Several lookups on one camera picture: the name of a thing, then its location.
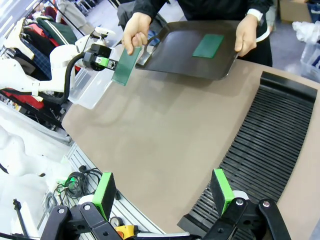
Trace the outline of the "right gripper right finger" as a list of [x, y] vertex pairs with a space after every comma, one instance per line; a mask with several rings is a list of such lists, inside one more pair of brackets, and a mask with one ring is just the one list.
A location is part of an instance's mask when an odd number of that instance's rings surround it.
[[222, 169], [212, 170], [210, 191], [218, 218], [204, 240], [231, 240], [238, 230], [248, 230], [253, 239], [290, 240], [291, 236], [275, 201], [270, 198], [253, 203], [235, 196]]

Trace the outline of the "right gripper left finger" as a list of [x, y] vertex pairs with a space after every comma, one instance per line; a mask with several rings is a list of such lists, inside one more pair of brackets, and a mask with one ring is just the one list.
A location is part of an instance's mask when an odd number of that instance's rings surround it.
[[65, 205], [53, 208], [41, 239], [78, 240], [81, 234], [91, 233], [96, 240], [121, 240], [109, 222], [116, 193], [113, 173], [104, 172], [91, 201], [72, 208]]

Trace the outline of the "person's left hand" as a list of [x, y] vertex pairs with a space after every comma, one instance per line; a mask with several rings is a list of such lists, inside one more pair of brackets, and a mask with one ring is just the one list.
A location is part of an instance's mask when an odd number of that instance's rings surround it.
[[246, 15], [236, 28], [236, 39], [234, 50], [239, 57], [244, 57], [251, 50], [257, 47], [257, 26], [258, 19], [252, 15]]

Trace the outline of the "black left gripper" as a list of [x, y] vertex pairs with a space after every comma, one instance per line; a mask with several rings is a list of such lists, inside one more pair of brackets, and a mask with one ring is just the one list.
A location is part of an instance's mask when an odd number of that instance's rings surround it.
[[118, 62], [113, 59], [109, 59], [112, 49], [93, 43], [88, 51], [84, 53], [83, 65], [94, 71], [102, 71], [104, 69], [115, 70]]

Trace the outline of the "person's right hand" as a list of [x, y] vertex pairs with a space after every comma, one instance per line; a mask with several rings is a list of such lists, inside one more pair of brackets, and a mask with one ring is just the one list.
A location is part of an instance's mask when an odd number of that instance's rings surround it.
[[140, 12], [135, 12], [129, 19], [121, 40], [128, 55], [134, 52], [135, 47], [142, 47], [147, 44], [151, 21], [149, 15]]

